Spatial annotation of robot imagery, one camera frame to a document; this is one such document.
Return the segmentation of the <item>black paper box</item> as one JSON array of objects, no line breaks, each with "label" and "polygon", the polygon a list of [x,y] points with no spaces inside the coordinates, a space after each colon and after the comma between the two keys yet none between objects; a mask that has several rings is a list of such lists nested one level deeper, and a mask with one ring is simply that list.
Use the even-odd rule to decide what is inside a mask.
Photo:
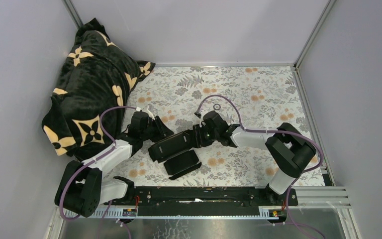
[{"label": "black paper box", "polygon": [[148,148],[153,161],[163,163],[170,180],[178,179],[201,167],[195,148],[201,147],[200,130],[194,127],[164,138]]}]

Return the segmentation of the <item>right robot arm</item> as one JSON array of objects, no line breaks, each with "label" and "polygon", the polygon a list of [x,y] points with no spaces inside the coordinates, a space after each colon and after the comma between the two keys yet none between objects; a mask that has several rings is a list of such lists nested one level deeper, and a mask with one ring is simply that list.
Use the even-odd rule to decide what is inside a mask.
[{"label": "right robot arm", "polygon": [[217,141],[226,147],[267,150],[279,168],[265,192],[267,202],[272,205],[285,199],[286,190],[317,154],[313,141],[289,123],[282,123],[276,130],[246,129],[240,124],[228,124],[217,112],[211,111],[201,117],[192,131],[196,148]]}]

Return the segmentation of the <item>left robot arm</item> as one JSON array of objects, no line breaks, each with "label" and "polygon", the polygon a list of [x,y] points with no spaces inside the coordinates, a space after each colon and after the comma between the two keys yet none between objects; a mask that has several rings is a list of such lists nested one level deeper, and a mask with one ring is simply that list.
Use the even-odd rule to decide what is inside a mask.
[{"label": "left robot arm", "polygon": [[100,204],[118,200],[127,205],[136,201],[133,181],[121,176],[108,180],[104,177],[138,152],[144,142],[158,142],[173,134],[158,116],[135,112],[127,129],[109,147],[90,159],[68,163],[55,195],[55,205],[77,216],[89,217]]}]

